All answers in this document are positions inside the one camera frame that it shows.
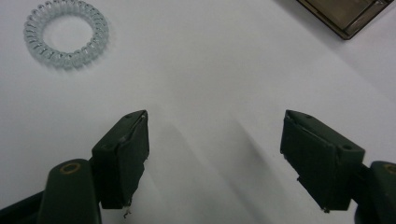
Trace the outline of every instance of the clear plastic coil ring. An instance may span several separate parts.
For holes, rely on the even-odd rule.
[[[74,52],[60,52],[50,48],[43,40],[43,31],[49,21],[62,15],[75,15],[84,19],[92,28],[93,36],[84,47]],[[53,0],[32,10],[24,24],[24,39],[29,51],[39,61],[55,67],[80,67],[96,58],[106,46],[108,27],[98,9],[83,1]]]

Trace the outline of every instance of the transparent bracelet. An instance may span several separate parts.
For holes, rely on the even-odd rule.
[[[43,40],[43,31],[49,21],[62,15],[75,15],[84,19],[93,30],[93,37],[86,46],[74,52],[60,52],[50,48]],[[80,67],[96,58],[105,48],[108,27],[98,9],[83,1],[53,0],[32,10],[24,24],[24,39],[29,51],[39,61],[56,67]]]

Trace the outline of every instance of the spiral hair tie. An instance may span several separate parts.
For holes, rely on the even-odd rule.
[[[50,48],[43,40],[43,31],[49,21],[62,15],[75,15],[84,19],[93,29],[93,37],[81,49],[74,52],[60,52]],[[32,15],[27,17],[24,24],[24,39],[29,51],[44,63],[56,67],[79,67],[88,63],[106,46],[108,27],[105,17],[98,9],[83,1],[53,0],[39,5],[32,10]]]

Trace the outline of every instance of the white table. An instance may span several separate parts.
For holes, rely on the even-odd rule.
[[[365,148],[366,165],[396,161],[394,5],[343,41],[293,0],[90,1],[108,47],[64,71],[24,44],[42,3],[0,8],[0,208],[42,190],[53,166],[88,159],[140,109],[151,151],[133,214],[102,211],[104,223],[353,223],[356,204],[322,213],[279,153],[286,109]],[[69,19],[49,31],[54,45],[88,41]]]

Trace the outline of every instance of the white surface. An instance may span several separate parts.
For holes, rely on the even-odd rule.
[[[108,48],[64,71],[24,45],[42,3],[0,8],[0,208],[139,109],[147,169],[133,214],[103,211],[104,223],[353,223],[354,204],[323,214],[279,153],[286,109],[365,148],[366,165],[396,161],[394,6],[345,42],[293,0],[91,1]]]

